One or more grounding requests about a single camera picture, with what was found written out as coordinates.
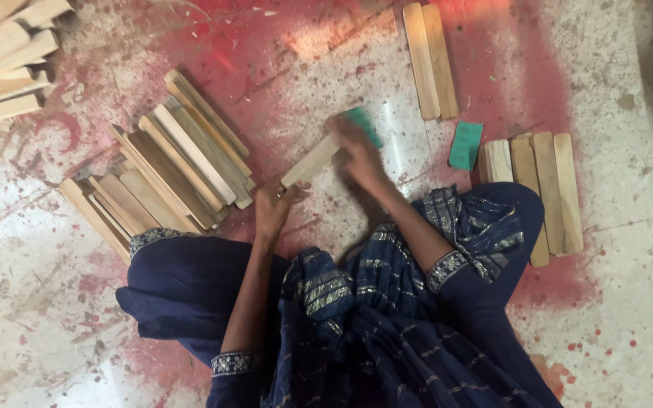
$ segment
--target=green sandpaper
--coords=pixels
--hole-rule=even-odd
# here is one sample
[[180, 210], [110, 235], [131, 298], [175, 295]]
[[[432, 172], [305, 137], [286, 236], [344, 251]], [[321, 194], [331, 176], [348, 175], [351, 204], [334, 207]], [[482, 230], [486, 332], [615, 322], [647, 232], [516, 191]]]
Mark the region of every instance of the green sandpaper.
[[483, 124], [458, 122], [455, 131], [455, 140], [450, 149], [449, 163], [454, 168], [472, 170], [477, 158], [477, 149], [480, 146], [480, 135], [483, 133]]
[[346, 116], [353, 124], [362, 128], [364, 133], [367, 134], [369, 141], [372, 142], [377, 149], [382, 149], [382, 140], [377, 136], [374, 124], [369, 119], [367, 112], [361, 106], [349, 109], [344, 112], [344, 116]]

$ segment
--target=hand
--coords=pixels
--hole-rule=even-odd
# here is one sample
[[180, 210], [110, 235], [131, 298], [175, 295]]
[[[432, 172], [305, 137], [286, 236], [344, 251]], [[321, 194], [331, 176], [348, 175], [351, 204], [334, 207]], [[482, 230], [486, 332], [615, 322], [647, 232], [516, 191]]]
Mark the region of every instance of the hand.
[[379, 152], [359, 126], [342, 116], [330, 118], [326, 126], [347, 153], [344, 167], [362, 188], [375, 195], [385, 187], [394, 187], [382, 167]]
[[269, 245], [279, 240], [292, 204], [304, 201], [309, 196], [304, 190], [311, 187], [310, 184], [304, 184], [301, 188], [293, 185], [279, 197], [279, 190], [284, 190], [281, 178], [282, 176], [278, 175], [266, 181], [255, 196], [256, 238], [264, 239]]

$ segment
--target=floor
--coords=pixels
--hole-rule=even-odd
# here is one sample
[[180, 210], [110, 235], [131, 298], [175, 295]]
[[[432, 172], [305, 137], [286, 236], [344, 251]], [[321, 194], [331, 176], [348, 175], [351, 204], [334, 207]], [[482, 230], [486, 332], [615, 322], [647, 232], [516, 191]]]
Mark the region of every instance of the floor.
[[[653, 1], [436, 0], [460, 120], [484, 141], [574, 136], [585, 251], [528, 267], [516, 333], [566, 406], [653, 406]], [[253, 152], [257, 183], [285, 172], [354, 105], [385, 166], [417, 197], [475, 174], [447, 166], [456, 121], [423, 122], [401, 9], [387, 0], [93, 0], [59, 22], [40, 113], [0, 123], [0, 406], [203, 405], [210, 370], [140, 339], [119, 310], [126, 267], [56, 190], [121, 162], [109, 123], [133, 128], [180, 66]], [[334, 166], [296, 208], [278, 252], [337, 256], [370, 207]], [[249, 240], [253, 209], [222, 236]]]

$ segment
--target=embroidered sleeve cuff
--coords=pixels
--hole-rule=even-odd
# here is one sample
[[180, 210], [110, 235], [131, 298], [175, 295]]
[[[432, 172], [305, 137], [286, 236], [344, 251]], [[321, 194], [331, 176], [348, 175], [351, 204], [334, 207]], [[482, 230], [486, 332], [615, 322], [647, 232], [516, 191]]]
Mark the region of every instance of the embroidered sleeve cuff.
[[448, 253], [435, 263], [430, 270], [427, 287], [437, 295], [445, 282], [465, 266], [467, 266], [467, 259], [458, 250]]
[[213, 377], [235, 376], [254, 372], [261, 367], [263, 355], [260, 353], [224, 353], [210, 360], [213, 365]]

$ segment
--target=person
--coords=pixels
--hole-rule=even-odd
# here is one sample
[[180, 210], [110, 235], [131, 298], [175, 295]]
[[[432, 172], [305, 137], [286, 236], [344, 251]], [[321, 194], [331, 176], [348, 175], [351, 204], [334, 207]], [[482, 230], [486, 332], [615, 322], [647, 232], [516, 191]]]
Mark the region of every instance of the person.
[[345, 170], [389, 213], [335, 264], [274, 255], [308, 185], [255, 195], [253, 244], [153, 229], [132, 240], [116, 295], [145, 338], [213, 368], [207, 406], [561, 406], [505, 314], [543, 223], [513, 183], [455, 186], [413, 204], [376, 148], [330, 120]]

